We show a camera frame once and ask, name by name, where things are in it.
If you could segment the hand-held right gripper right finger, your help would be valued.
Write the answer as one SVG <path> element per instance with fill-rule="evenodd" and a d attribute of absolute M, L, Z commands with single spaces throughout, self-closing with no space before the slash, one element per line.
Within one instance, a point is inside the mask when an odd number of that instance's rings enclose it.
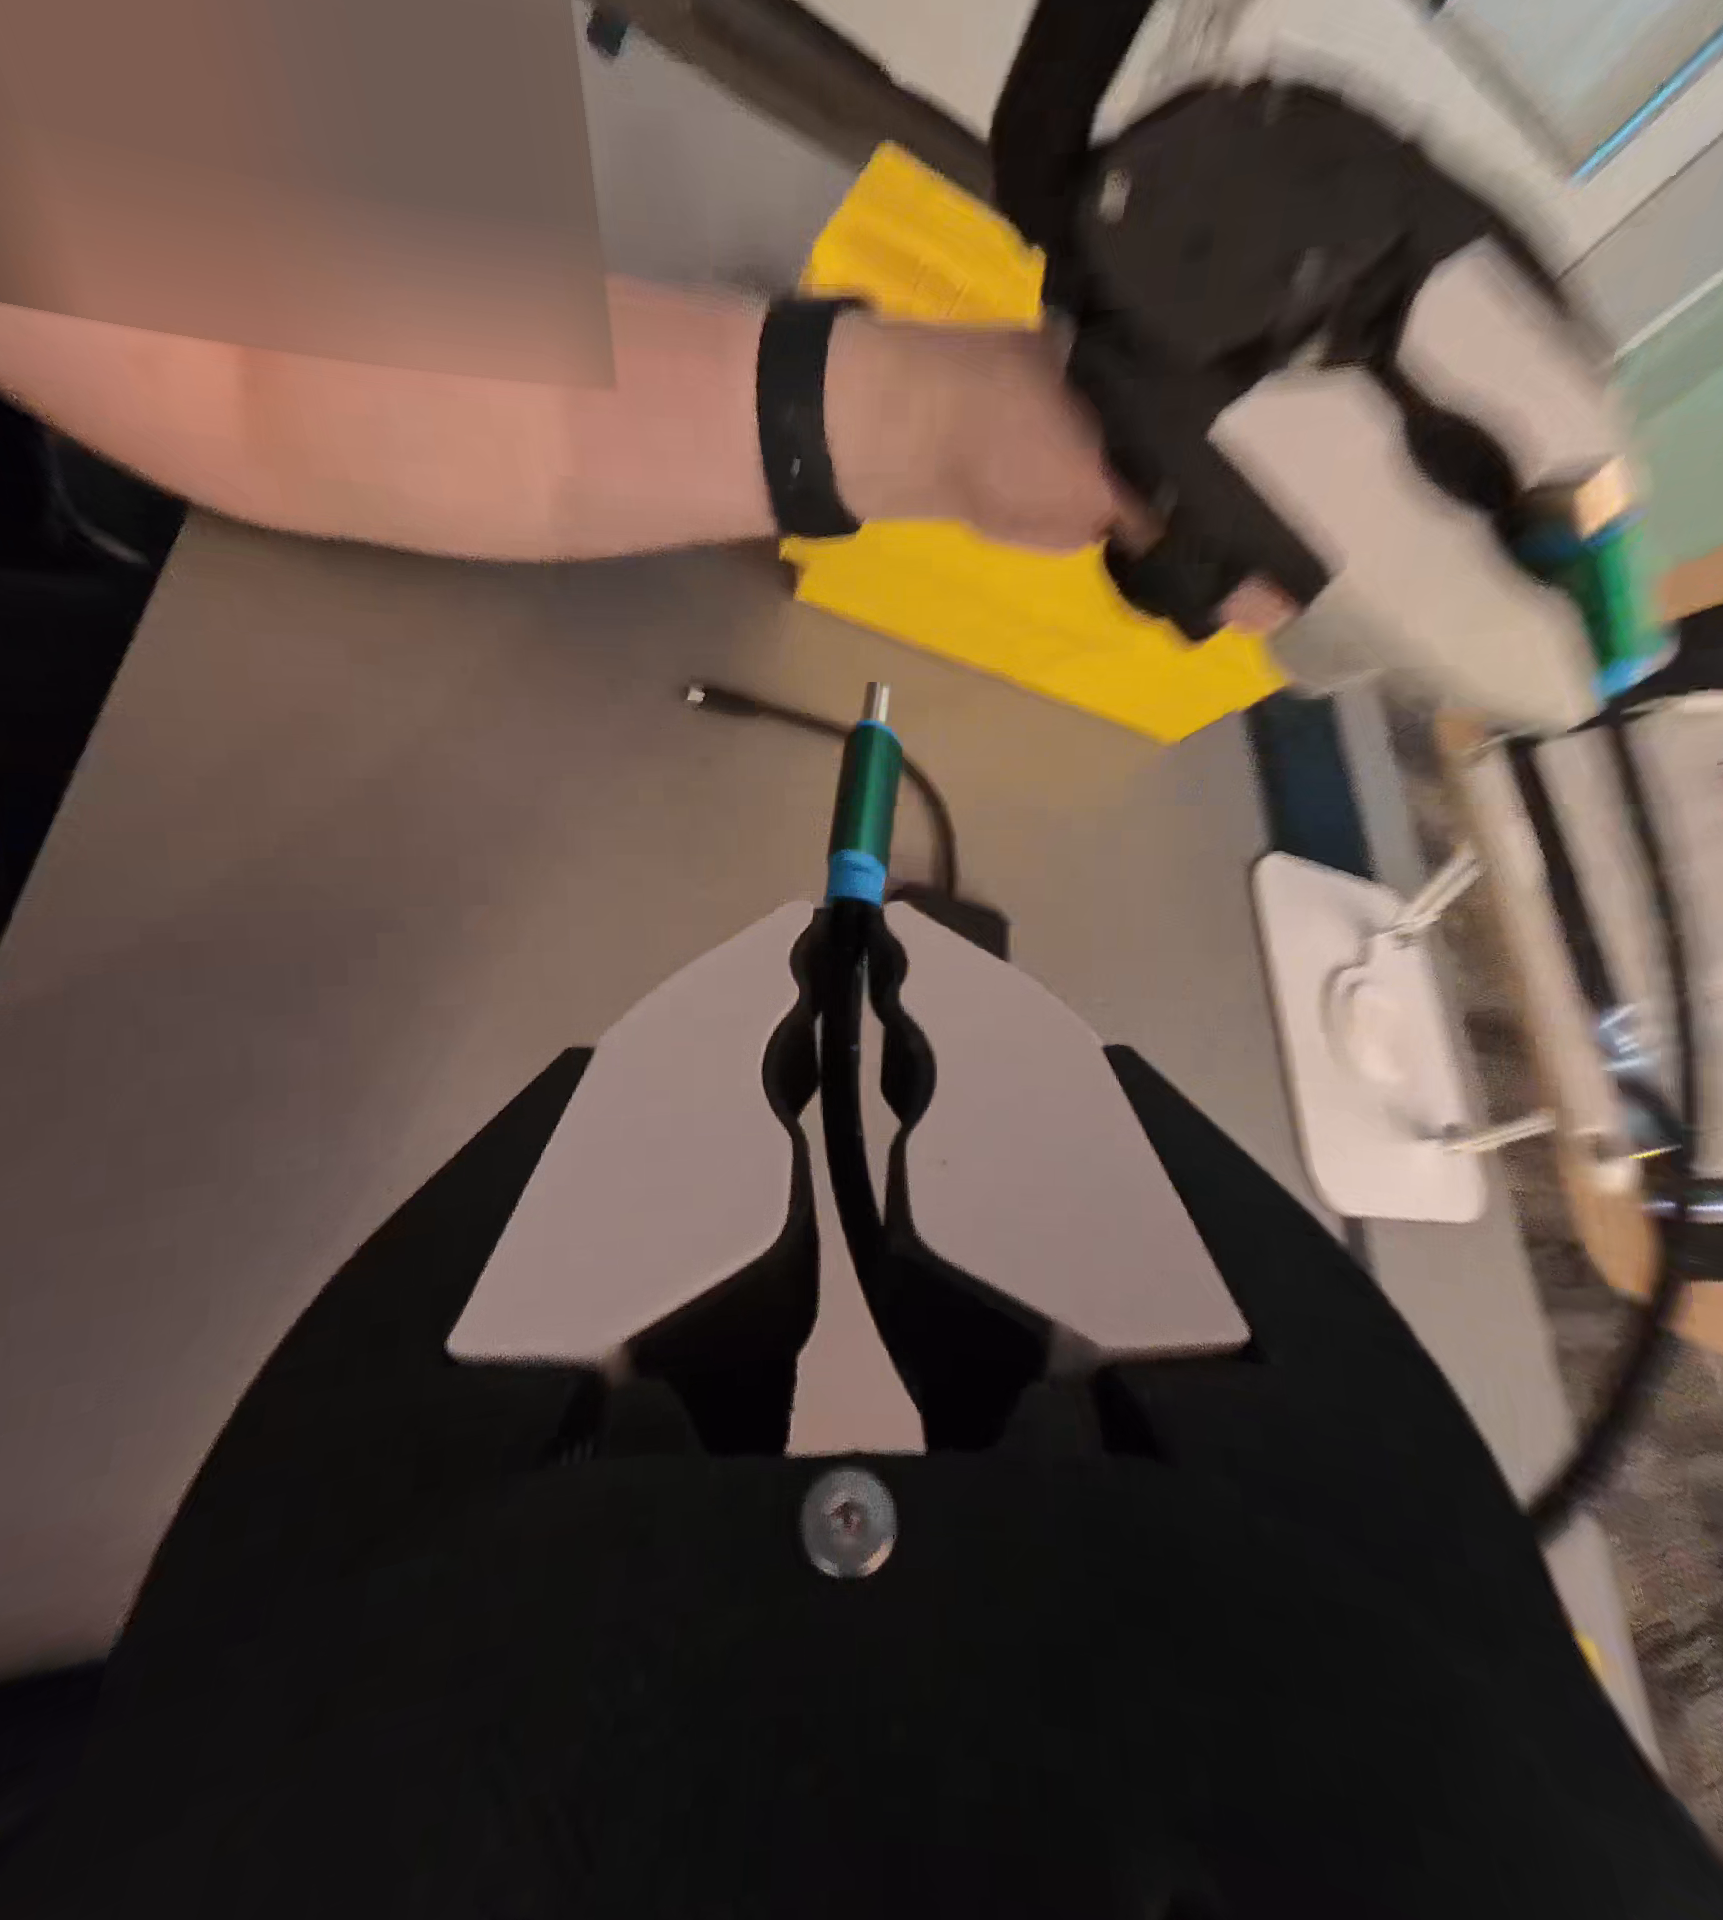
<path fill-rule="evenodd" d="M 869 1308 L 932 1454 L 992 1448 L 1040 1384 L 1248 1349 L 1087 1023 L 907 905 L 869 1003 L 896 1118 Z"/>

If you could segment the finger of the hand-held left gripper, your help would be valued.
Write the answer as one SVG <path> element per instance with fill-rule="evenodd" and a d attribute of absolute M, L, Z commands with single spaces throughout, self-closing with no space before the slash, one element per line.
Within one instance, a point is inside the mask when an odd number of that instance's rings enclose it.
<path fill-rule="evenodd" d="M 1398 374 L 1486 432 L 1524 493 L 1578 493 L 1618 462 L 1601 353 L 1497 242 L 1451 252 L 1422 280 Z"/>
<path fill-rule="evenodd" d="M 1278 374 L 1213 421 L 1212 453 L 1241 493 L 1229 599 L 1296 679 L 1385 679 L 1506 733 L 1598 718 L 1585 621 L 1478 502 L 1506 465 L 1468 424 L 1373 374 Z"/>

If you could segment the silver hdmi adapter hub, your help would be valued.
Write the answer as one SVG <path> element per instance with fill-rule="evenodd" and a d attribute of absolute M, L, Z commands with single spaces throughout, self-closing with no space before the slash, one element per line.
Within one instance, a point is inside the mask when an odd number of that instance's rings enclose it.
<path fill-rule="evenodd" d="M 1011 960 L 1011 918 L 999 908 L 963 897 L 959 891 L 949 891 L 939 883 L 899 883 L 889 891 L 886 905 L 901 905 L 908 914 L 939 924 L 999 964 Z"/>

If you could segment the black wristband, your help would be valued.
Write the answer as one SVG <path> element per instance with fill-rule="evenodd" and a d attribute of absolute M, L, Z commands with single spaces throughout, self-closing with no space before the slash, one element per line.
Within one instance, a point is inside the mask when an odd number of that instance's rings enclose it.
<path fill-rule="evenodd" d="M 857 297 L 781 297 L 769 304 L 756 353 L 756 432 L 771 525 L 787 540 L 848 540 L 858 519 L 848 509 L 825 428 L 830 336 Z"/>

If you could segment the yellow plastic bin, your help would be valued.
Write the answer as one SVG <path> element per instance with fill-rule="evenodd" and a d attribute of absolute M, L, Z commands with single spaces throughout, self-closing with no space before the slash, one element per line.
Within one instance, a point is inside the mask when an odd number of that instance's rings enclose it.
<path fill-rule="evenodd" d="M 882 144 L 816 235 L 801 292 L 901 322 L 1040 326 L 1040 252 L 983 200 Z M 1127 609 L 1100 549 L 1039 554 L 959 525 L 781 540 L 798 602 L 1015 684 L 1152 743 L 1184 743 L 1286 690 L 1258 637 L 1184 642 Z"/>

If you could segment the wood framed display stand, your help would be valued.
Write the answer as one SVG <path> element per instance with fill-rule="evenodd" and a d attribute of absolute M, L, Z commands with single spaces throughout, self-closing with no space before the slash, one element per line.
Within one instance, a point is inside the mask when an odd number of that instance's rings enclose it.
<path fill-rule="evenodd" d="M 1723 584 L 1723 553 L 1696 567 Z M 1394 891 L 1268 854 L 1255 911 L 1314 1191 L 1369 1222 L 1468 1224 L 1490 1159 L 1552 1148 L 1604 1280 L 1682 1276 L 1676 1329 L 1723 1356 L 1723 606 L 1609 728 L 1513 743 L 1422 714 L 1457 847 Z"/>

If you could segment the person's left hand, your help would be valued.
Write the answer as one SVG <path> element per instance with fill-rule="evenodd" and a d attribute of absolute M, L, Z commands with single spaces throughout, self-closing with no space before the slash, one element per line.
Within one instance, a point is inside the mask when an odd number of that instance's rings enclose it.
<path fill-rule="evenodd" d="M 1043 333 L 851 311 L 825 361 L 825 444 L 862 525 L 959 525 L 1043 554 L 1160 532 Z"/>

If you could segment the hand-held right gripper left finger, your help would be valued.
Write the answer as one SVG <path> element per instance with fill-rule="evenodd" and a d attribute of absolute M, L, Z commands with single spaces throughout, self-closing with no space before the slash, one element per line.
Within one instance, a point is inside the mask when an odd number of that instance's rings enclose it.
<path fill-rule="evenodd" d="M 790 901 L 588 1057 L 444 1349 L 667 1387 L 710 1454 L 784 1454 L 820 1308 L 801 1114 L 815 1023 Z"/>

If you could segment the person's left forearm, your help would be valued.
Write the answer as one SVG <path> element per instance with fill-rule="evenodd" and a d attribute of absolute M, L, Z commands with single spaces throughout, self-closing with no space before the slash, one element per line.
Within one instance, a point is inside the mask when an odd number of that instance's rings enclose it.
<path fill-rule="evenodd" d="M 609 277 L 608 313 L 609 383 L 569 389 L 0 304 L 0 395 L 204 512 L 296 537 L 574 564 L 771 535 L 764 306 Z"/>

